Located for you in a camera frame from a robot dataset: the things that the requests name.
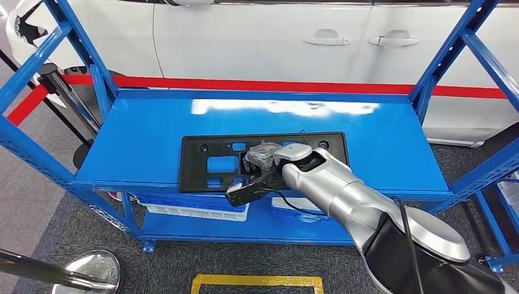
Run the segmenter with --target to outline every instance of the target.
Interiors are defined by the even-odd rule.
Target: rectangular hole
[[[283,146],[286,146],[288,144],[293,144],[293,143],[297,143],[297,142],[296,141],[284,141]]]
[[[219,188],[222,185],[223,185],[223,181],[220,178],[208,178],[207,179],[208,188]]]
[[[237,156],[212,156],[207,159],[207,172],[209,173],[234,173],[237,171]]]
[[[245,143],[233,143],[234,151],[245,151]]]

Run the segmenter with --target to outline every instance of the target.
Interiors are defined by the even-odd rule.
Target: black plastic bracket
[[[261,176],[259,170],[245,168],[243,158],[247,151],[262,141],[279,145],[302,143],[312,148],[327,149],[338,160],[348,164],[346,140],[343,132],[292,133],[266,135],[197,136],[182,139],[182,154],[179,178],[179,192],[225,192],[230,186],[248,184]],[[209,172],[211,157],[235,157],[233,170]],[[287,189],[282,179],[276,179],[273,189]]]

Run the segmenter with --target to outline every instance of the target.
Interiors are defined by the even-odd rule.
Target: lower shelf
[[[270,214],[270,199],[249,206],[245,222],[147,213],[143,236],[156,240],[353,245],[338,224],[305,223]]]

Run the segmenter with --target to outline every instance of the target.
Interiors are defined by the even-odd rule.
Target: yellow floor marking
[[[197,274],[191,286],[191,294],[199,294],[200,286],[203,284],[313,287],[314,294],[324,294],[323,280],[320,277],[232,276],[225,274]]]

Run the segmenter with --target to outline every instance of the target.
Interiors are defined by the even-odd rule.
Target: shelf foot
[[[146,240],[144,241],[143,251],[144,252],[154,252],[155,251],[155,240]]]

